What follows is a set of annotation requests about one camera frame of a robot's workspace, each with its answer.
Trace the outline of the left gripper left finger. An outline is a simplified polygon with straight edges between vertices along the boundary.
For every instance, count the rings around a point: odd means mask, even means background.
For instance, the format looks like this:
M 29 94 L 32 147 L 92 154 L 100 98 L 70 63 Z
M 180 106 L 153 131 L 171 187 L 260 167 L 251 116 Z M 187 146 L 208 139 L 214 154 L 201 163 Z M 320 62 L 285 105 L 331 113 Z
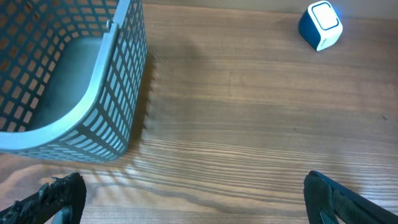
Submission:
M 1 224 L 45 223 L 49 219 L 53 223 L 80 223 L 85 201 L 86 184 L 79 173 L 54 177 L 51 184 L 2 210 Z

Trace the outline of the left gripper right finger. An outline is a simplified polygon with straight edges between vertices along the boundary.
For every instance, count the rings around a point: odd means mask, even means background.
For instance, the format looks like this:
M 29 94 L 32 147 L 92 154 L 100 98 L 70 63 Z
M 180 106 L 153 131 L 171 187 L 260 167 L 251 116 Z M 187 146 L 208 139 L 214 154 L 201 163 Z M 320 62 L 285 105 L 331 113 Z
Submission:
M 397 215 L 325 176 L 310 171 L 303 182 L 308 221 L 311 224 L 397 223 Z

